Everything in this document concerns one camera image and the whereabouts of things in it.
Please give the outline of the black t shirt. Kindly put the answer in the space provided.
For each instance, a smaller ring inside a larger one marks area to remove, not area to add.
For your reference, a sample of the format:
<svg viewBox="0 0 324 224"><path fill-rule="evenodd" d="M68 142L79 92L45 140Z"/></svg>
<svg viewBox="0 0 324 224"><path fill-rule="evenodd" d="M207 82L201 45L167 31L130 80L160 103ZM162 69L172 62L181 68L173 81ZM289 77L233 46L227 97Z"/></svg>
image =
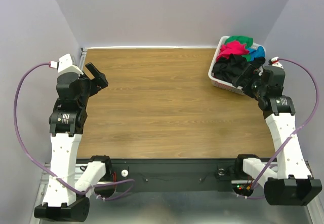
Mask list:
<svg viewBox="0 0 324 224"><path fill-rule="evenodd" d="M234 84L237 78L248 68L249 65L253 66L254 69L260 68L265 63L265 57L256 57L252 61L241 55L230 54L228 58L220 57L213 66L212 73L214 77L231 83L233 86L244 87L250 82L251 79L256 78L256 74L249 74L244 76L239 84Z"/></svg>

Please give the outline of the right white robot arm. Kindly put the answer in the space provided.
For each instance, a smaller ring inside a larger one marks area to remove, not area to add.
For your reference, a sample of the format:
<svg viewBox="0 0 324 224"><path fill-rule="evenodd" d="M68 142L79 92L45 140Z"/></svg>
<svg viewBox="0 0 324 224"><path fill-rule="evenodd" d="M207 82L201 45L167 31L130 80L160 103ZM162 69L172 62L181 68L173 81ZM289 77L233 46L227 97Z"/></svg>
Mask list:
<svg viewBox="0 0 324 224"><path fill-rule="evenodd" d="M257 69L248 65L233 80L234 86L242 86L245 95L257 100L270 130L275 154L267 164L251 154L240 154L235 159L233 173L238 178L249 176L249 190L238 188L236 192L249 198L256 184L264 190L268 204L278 206L306 206L322 190L307 167L298 140L299 128L295 125L295 108L290 97L283 95L285 71L281 65Z"/></svg>

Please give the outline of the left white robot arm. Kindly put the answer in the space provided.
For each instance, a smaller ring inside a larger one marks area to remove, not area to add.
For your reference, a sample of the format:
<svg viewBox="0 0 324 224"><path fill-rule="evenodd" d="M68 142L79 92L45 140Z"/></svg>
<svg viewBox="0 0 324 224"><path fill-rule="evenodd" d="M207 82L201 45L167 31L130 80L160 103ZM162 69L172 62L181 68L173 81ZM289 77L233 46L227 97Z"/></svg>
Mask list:
<svg viewBox="0 0 324 224"><path fill-rule="evenodd" d="M82 71L70 67L57 78L58 99L49 118L51 166L53 173L43 202L34 209L34 217L47 221L83 222L90 210L90 196L99 180L113 177L108 156L92 156L86 170L75 180L75 164L79 144L87 119L87 104L91 96L108 87L104 73L92 63Z"/></svg>

